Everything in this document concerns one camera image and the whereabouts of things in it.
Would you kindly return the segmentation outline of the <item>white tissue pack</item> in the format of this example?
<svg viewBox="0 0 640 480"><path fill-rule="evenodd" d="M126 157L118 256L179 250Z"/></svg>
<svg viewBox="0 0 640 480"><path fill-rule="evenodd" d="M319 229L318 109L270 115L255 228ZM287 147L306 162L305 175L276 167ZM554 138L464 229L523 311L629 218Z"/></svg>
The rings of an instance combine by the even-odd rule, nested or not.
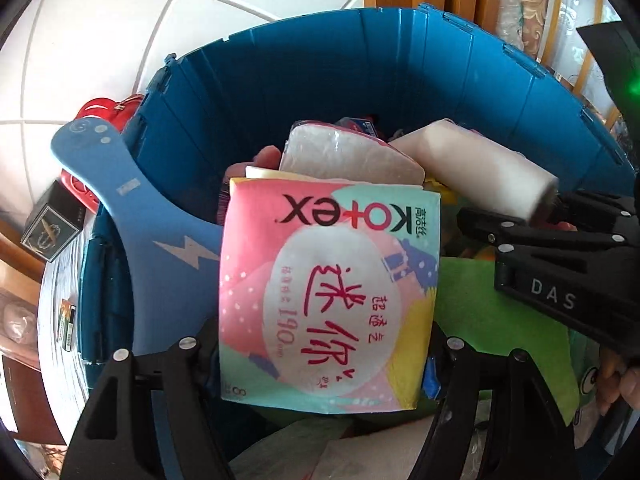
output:
<svg viewBox="0 0 640 480"><path fill-rule="evenodd" d="M450 119L390 142L428 176L480 209L528 222L549 217L559 179L519 152Z"/></svg>

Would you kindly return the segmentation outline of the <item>pink Kotex pad packet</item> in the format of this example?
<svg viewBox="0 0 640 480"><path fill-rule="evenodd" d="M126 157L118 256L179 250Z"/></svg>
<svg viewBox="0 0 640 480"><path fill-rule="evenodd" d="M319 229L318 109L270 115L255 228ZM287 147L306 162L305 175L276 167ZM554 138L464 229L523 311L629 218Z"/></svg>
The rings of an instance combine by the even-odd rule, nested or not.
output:
<svg viewBox="0 0 640 480"><path fill-rule="evenodd" d="M318 414L419 403L440 198L412 185L235 179L221 245L224 400Z"/></svg>

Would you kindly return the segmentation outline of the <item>green foam sheet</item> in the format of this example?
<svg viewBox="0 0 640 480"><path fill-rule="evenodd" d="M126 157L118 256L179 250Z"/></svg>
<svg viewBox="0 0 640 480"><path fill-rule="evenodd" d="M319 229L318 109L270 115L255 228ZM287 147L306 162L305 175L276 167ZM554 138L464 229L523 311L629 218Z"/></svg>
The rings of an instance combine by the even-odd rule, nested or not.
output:
<svg viewBox="0 0 640 480"><path fill-rule="evenodd" d="M438 272L434 321L442 331L479 352L506 356L515 348L526 350L544 376L564 422L571 422L579 392L567 328L495 290L495 267L489 261L442 258Z"/></svg>

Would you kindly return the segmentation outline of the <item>small battery pack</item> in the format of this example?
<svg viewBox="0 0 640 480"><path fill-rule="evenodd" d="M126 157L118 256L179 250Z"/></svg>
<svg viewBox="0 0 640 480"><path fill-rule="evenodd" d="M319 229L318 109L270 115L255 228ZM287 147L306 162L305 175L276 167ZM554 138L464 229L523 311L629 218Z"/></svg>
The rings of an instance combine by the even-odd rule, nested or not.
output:
<svg viewBox="0 0 640 480"><path fill-rule="evenodd" d="M56 326L55 341L66 352L73 347L76 320L76 306L63 299L58 309L58 325Z"/></svg>

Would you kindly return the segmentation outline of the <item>blue paddle with lightning bolt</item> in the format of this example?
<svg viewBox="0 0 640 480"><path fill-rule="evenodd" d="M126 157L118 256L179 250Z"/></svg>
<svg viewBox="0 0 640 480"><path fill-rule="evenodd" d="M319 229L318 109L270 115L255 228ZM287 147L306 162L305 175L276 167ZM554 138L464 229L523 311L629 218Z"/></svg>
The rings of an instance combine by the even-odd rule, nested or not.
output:
<svg viewBox="0 0 640 480"><path fill-rule="evenodd" d="M124 246L134 296L137 356L167 350L194 336L218 312L222 227L165 198L134 159L117 197L100 202Z"/></svg>

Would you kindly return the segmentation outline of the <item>black coffee cup gift box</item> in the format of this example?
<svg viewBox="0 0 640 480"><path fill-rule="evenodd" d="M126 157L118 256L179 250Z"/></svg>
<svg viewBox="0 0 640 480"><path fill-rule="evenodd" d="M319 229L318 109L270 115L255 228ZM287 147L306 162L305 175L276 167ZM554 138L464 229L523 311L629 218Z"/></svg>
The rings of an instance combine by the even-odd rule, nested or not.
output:
<svg viewBox="0 0 640 480"><path fill-rule="evenodd" d="M32 208L21 244L51 262L82 231L85 216L86 207L55 180Z"/></svg>

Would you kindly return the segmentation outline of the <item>folded quilts stack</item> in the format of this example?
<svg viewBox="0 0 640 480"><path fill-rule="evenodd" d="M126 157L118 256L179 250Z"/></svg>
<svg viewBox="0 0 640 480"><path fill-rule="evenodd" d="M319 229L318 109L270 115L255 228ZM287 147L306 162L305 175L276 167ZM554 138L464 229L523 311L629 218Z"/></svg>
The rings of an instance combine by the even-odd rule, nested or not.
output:
<svg viewBox="0 0 640 480"><path fill-rule="evenodd" d="M549 0L500 0L496 35L539 61L548 2Z"/></svg>

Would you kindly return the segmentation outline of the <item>clear wrapped white pad pack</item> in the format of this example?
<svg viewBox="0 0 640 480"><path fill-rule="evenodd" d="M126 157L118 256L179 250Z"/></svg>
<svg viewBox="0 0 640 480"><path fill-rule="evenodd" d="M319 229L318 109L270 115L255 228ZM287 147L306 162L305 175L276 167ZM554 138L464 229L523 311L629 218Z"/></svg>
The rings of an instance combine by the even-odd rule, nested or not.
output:
<svg viewBox="0 0 640 480"><path fill-rule="evenodd" d="M281 171L317 179L376 184L423 184L425 170L390 144L324 122L298 122L285 143Z"/></svg>

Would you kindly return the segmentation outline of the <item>red bear-face case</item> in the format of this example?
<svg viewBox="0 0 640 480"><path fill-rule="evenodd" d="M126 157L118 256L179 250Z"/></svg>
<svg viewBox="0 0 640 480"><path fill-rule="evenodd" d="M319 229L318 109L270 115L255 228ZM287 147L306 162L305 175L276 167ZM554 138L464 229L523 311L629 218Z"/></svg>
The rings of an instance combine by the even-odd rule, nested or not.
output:
<svg viewBox="0 0 640 480"><path fill-rule="evenodd" d="M122 101L95 98L85 103L75 119L55 136L52 148L63 165L62 185L88 211L96 214L100 199L117 197L116 188L131 178L131 156L118 140L142 104L135 93Z"/></svg>

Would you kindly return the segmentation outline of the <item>blue plastic storage bin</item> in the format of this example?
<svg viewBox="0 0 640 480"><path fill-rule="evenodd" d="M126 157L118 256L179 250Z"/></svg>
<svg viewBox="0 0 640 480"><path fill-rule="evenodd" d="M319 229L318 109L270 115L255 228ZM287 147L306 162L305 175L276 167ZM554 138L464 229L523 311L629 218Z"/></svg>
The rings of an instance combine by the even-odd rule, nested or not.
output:
<svg viewBox="0 0 640 480"><path fill-rule="evenodd" d="M548 70L432 6L290 18L171 56L124 139L163 196L212 221L229 166L282 145L294 122L345 117L383 134L449 118L524 154L564 191L634 192L622 148Z"/></svg>

